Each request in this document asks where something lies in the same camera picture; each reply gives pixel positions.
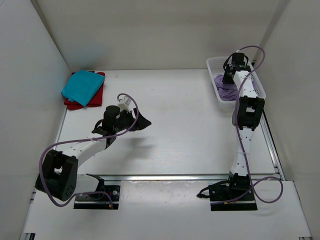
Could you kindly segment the lavender t-shirt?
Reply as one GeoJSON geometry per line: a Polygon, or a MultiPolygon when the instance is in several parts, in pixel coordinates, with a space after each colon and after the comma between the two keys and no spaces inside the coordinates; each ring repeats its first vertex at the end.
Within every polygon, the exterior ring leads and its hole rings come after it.
{"type": "Polygon", "coordinates": [[[223,75],[218,74],[214,78],[214,83],[218,91],[218,95],[222,101],[235,101],[238,96],[238,88],[235,84],[224,84],[223,75]]]}

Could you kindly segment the red t-shirt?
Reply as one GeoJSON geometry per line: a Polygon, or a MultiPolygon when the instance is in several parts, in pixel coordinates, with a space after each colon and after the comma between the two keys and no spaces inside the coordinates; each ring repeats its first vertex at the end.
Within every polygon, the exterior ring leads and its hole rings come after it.
{"type": "MultiPolygon", "coordinates": [[[[103,75],[104,79],[105,79],[104,72],[92,72],[92,73],[97,73],[99,75],[103,75]]],[[[104,82],[103,82],[102,86],[100,87],[100,89],[98,90],[98,92],[92,98],[92,100],[85,107],[89,107],[89,108],[100,107],[102,105],[102,101],[103,101],[103,89],[104,89],[104,82]]],[[[80,105],[79,103],[72,101],[72,100],[68,100],[65,97],[64,97],[64,105],[67,107],[68,110],[79,110],[79,109],[85,108],[82,105],[80,105]]]]}

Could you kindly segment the teal t-shirt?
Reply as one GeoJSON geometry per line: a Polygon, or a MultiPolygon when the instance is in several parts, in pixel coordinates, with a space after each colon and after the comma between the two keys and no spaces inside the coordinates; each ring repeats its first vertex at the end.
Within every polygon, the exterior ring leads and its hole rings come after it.
{"type": "Polygon", "coordinates": [[[80,70],[69,78],[61,94],[66,99],[86,107],[103,85],[104,80],[103,75],[80,70]]]}

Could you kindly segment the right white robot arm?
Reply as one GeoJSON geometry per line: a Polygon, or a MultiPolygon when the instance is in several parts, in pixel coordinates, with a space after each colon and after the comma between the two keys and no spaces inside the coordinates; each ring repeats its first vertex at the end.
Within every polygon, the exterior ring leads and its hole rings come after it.
{"type": "Polygon", "coordinates": [[[224,193],[230,200],[238,199],[251,186],[249,155],[256,128],[260,124],[265,99],[254,87],[249,58],[241,52],[232,53],[223,64],[225,85],[235,84],[237,95],[232,124],[236,130],[236,154],[224,193]]]}

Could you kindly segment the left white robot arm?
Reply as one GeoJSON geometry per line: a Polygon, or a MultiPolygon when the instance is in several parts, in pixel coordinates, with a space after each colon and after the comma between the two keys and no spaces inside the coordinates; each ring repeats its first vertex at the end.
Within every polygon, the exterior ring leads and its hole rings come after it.
{"type": "Polygon", "coordinates": [[[107,106],[103,119],[98,120],[86,141],[63,151],[51,149],[46,153],[41,172],[51,196],[63,202],[69,200],[80,181],[78,168],[84,162],[110,147],[120,132],[141,131],[151,124],[136,108],[130,111],[107,106]]]}

